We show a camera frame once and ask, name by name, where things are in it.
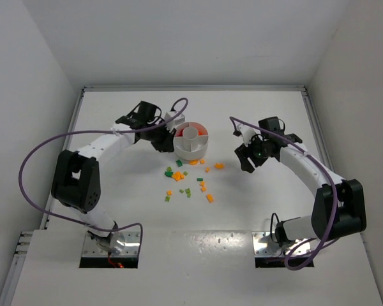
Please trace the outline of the orange arch lego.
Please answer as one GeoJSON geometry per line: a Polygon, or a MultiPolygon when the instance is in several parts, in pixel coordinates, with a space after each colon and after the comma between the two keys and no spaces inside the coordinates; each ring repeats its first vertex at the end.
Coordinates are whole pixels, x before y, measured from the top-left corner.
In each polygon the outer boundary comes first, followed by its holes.
{"type": "Polygon", "coordinates": [[[225,165],[222,164],[222,163],[216,163],[216,164],[214,165],[214,167],[215,167],[216,169],[224,169],[225,165]]]}

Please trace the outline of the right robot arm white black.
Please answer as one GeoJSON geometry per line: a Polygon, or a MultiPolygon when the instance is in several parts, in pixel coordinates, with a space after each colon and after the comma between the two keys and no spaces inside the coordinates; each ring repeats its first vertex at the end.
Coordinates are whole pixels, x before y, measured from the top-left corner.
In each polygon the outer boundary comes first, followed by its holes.
{"type": "Polygon", "coordinates": [[[273,158],[314,197],[310,215],[277,222],[271,236],[279,246],[307,238],[330,242],[366,229],[364,191],[358,180],[347,180],[323,165],[298,135],[285,132],[285,123],[278,117],[262,119],[257,125],[235,117],[230,120],[234,135],[243,139],[234,151],[243,171],[253,173],[273,158]]]}

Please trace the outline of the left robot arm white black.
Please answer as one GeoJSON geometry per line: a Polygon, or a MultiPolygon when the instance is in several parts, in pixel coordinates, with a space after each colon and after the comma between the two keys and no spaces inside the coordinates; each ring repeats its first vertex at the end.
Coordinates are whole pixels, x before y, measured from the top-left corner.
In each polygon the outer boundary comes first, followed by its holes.
{"type": "Polygon", "coordinates": [[[141,101],[131,112],[118,118],[108,133],[76,151],[58,155],[51,195],[75,212],[89,226],[88,233],[98,247],[109,253],[119,248],[118,225],[99,205],[100,166],[139,140],[151,143],[158,152],[173,152],[176,122],[184,117],[171,109],[161,109],[141,101]]]}

